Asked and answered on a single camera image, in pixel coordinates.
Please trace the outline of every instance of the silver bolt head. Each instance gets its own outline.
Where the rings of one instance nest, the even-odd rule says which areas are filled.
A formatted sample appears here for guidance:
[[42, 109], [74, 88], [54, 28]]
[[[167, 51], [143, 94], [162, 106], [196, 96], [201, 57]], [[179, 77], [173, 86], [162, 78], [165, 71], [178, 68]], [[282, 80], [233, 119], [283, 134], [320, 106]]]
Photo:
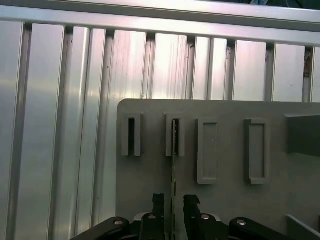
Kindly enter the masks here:
[[201, 215], [201, 218], [204, 220], [208, 220], [210, 217], [207, 214]]
[[247, 223], [241, 219], [236, 221], [237, 224], [239, 224], [240, 226], [245, 226]]
[[121, 220], [117, 220], [114, 222], [114, 225], [122, 225], [124, 222]]

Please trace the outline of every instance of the horizontal aluminum beam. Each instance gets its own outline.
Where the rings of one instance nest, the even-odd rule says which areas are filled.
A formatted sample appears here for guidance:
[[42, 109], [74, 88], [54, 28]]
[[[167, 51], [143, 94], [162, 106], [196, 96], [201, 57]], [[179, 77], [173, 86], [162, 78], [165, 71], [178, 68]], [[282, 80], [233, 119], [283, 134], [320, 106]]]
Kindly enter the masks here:
[[1, 0], [6, 6], [320, 32], [318, 10], [195, 0]]
[[320, 46], [319, 32], [25, 7], [0, 6], [0, 21], [167, 33], [312, 47]]

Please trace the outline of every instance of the dark slot opening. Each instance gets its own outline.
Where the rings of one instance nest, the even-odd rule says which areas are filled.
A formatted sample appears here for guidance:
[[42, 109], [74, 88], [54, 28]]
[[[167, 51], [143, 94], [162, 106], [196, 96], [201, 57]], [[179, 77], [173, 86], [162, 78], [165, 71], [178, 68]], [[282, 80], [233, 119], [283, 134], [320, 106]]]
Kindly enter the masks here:
[[134, 155], [135, 150], [135, 119], [129, 118], [128, 155]]
[[234, 76], [235, 76], [235, 60], [236, 60], [236, 41], [228, 39], [226, 42], [225, 57], [225, 83], [224, 83], [224, 100], [232, 100], [234, 98]]
[[275, 45], [267, 44], [265, 52], [264, 100], [272, 101], [274, 82]]
[[302, 102], [310, 103], [313, 70], [313, 49], [306, 47], [304, 53]]
[[174, 141], [174, 152], [173, 154], [178, 156], [179, 155], [179, 120], [178, 119], [174, 119], [173, 123], [173, 130], [175, 131], [175, 138], [173, 139]]

